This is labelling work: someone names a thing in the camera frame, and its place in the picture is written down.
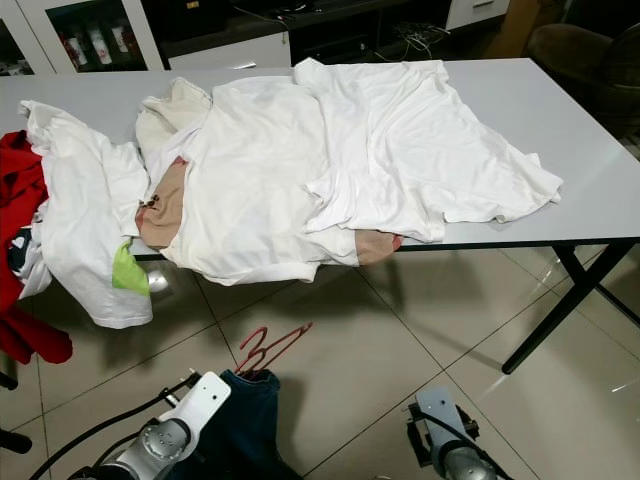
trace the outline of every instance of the glass cabinet door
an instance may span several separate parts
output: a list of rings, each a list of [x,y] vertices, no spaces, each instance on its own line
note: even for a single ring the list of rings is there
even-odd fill
[[[15,0],[0,0],[0,76],[54,73]]]
[[[0,18],[0,77],[9,75],[33,75],[33,70]]]
[[[18,2],[58,73],[162,69],[139,0]]]

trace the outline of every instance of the white table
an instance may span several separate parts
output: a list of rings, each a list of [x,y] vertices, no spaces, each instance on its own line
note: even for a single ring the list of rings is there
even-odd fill
[[[451,224],[442,243],[407,240],[402,247],[554,247],[576,284],[505,363],[503,371],[511,373],[593,288],[605,291],[601,280],[640,241],[640,163],[528,59],[447,62],[446,68],[451,85],[481,122],[522,152],[537,152],[543,167],[565,182],[560,204],[516,222]],[[0,132],[24,128],[24,119],[13,112],[19,100],[33,99],[68,111],[114,142],[130,141],[140,101],[162,96],[178,75],[210,89],[241,77],[287,73],[256,69],[6,78],[0,81]],[[580,244],[609,247],[584,272],[573,255]],[[133,253],[158,258],[138,242]]]

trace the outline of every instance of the gray robot arm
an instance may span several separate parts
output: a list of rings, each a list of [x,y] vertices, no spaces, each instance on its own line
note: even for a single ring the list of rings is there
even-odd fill
[[[205,373],[182,400],[168,396],[173,408],[147,424],[127,448],[69,480],[161,480],[194,452],[201,430],[230,394],[229,386],[216,374]]]
[[[412,419],[407,433],[421,467],[433,465],[447,480],[511,480],[475,445],[474,439],[479,435],[477,423],[469,418],[463,422],[461,413],[466,414],[456,406],[446,388],[422,390],[416,400],[409,407]],[[416,426],[420,422],[424,422],[428,431],[429,448],[424,446]]]

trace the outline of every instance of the green tag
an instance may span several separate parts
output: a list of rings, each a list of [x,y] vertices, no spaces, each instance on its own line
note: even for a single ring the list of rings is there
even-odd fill
[[[112,285],[114,288],[133,290],[140,295],[149,296],[149,278],[147,273],[136,263],[129,253],[131,240],[127,240],[118,248],[113,259]]]

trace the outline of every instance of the black chair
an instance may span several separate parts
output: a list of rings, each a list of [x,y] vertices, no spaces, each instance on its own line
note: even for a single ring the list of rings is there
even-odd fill
[[[545,25],[531,35],[526,55],[616,138],[640,131],[640,23],[615,39]]]
[[[0,386],[9,390],[18,388],[18,382],[15,378],[0,372]],[[31,450],[31,439],[19,433],[7,432],[0,428],[0,448],[6,448],[16,453],[27,453]]]

